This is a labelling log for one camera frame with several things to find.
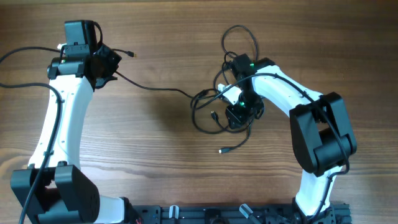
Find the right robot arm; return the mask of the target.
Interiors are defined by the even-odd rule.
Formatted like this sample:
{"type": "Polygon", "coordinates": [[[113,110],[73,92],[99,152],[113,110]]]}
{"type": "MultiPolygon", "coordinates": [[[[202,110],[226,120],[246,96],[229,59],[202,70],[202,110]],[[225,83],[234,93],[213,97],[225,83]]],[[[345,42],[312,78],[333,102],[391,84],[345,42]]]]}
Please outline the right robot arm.
{"type": "Polygon", "coordinates": [[[349,157],[358,146],[343,98],[306,88],[269,58],[252,61],[246,54],[238,55],[229,69],[236,82],[217,86],[229,102],[229,128],[260,117],[264,98],[285,113],[294,156],[303,169],[294,205],[303,222],[321,220],[329,213],[334,181],[349,172],[349,157]]]}

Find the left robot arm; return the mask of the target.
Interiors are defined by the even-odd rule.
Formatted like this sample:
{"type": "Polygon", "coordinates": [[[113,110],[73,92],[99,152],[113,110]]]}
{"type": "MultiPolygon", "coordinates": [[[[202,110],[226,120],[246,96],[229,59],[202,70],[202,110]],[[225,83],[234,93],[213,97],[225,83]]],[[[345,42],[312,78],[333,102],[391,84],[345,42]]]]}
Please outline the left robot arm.
{"type": "Polygon", "coordinates": [[[47,69],[50,98],[37,147],[11,189],[24,223],[126,223],[129,203],[107,197],[80,169],[80,142],[95,90],[115,79],[121,61],[97,22],[67,21],[66,42],[47,69]]]}

